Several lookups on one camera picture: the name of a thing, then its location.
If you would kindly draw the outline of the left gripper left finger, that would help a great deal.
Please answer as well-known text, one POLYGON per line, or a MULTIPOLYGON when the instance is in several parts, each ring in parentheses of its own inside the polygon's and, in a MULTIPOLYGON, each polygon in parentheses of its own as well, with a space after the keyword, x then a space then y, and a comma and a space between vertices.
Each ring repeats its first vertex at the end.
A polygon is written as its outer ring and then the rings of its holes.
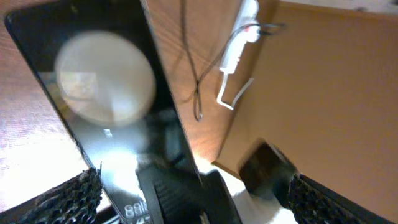
POLYGON ((1 223, 93 223, 102 199, 102 190, 101 169, 89 168, 1 212, 1 223))

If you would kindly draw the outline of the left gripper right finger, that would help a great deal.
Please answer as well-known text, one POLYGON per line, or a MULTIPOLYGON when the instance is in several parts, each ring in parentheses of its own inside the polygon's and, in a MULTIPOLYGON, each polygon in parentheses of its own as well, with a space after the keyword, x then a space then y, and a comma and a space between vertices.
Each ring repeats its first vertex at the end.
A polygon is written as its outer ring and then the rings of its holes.
POLYGON ((287 194, 297 223, 390 223, 305 175, 295 175, 287 194))

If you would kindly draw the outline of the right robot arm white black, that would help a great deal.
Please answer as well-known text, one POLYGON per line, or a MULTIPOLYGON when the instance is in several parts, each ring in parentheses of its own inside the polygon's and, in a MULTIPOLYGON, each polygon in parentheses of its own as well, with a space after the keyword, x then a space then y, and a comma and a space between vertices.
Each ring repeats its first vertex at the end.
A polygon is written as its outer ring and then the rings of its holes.
POLYGON ((189 172, 150 154, 136 168, 152 223, 295 223, 287 194, 297 172, 265 141, 243 157, 239 179, 225 180, 216 169, 189 172))

